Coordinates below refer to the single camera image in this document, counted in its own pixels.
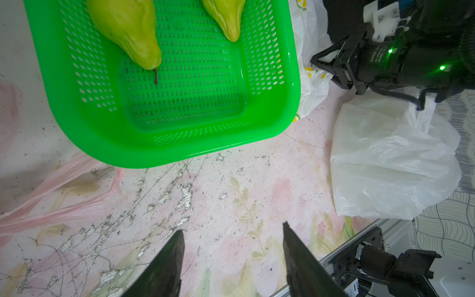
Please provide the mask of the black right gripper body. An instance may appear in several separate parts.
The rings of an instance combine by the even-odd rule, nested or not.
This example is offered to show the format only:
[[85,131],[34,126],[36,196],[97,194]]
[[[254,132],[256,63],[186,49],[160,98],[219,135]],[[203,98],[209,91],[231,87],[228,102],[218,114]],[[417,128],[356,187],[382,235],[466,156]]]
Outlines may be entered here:
[[475,72],[460,53],[461,35],[436,36],[407,31],[386,42],[371,40],[366,23],[348,35],[334,59],[333,81],[343,89],[419,87],[444,95],[474,89]]

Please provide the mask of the green pear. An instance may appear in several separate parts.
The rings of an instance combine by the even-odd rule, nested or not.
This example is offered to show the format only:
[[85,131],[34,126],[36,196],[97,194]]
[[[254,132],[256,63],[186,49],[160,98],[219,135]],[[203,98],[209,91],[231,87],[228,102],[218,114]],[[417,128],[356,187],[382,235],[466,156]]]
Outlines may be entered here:
[[202,0],[205,10],[216,21],[230,42],[241,33],[241,16],[246,0]]

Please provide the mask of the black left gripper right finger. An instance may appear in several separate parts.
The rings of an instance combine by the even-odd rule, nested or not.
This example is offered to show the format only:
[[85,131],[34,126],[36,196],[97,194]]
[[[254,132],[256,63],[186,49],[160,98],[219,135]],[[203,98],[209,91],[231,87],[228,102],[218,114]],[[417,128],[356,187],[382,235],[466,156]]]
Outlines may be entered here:
[[283,251],[292,297],[347,297],[287,222],[283,224]]

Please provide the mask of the white plastic bag lemon print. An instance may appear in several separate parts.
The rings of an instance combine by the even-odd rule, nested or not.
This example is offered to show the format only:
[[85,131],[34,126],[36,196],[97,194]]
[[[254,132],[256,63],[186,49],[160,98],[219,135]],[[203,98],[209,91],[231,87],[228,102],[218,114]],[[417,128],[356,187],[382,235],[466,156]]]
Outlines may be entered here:
[[373,92],[343,104],[330,156],[337,214],[411,220],[453,193],[460,135],[435,108]]

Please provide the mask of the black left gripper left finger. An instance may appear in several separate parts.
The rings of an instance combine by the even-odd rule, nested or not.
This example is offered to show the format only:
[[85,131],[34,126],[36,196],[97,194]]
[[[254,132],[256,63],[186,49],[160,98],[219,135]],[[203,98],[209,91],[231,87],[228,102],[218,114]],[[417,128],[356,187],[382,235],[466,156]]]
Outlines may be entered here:
[[124,297],[178,297],[181,289],[185,242],[182,230],[176,231]]

